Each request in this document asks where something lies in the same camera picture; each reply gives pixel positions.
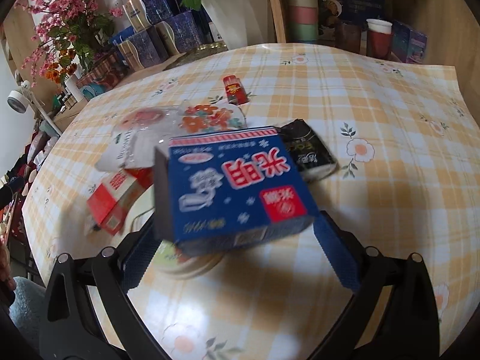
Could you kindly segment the person left hand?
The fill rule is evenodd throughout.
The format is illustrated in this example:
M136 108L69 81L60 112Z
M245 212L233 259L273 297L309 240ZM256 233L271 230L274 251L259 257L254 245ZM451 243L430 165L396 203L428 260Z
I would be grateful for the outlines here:
M0 280L8 289L16 289L16 281L11 276L10 254L5 244L0 243Z

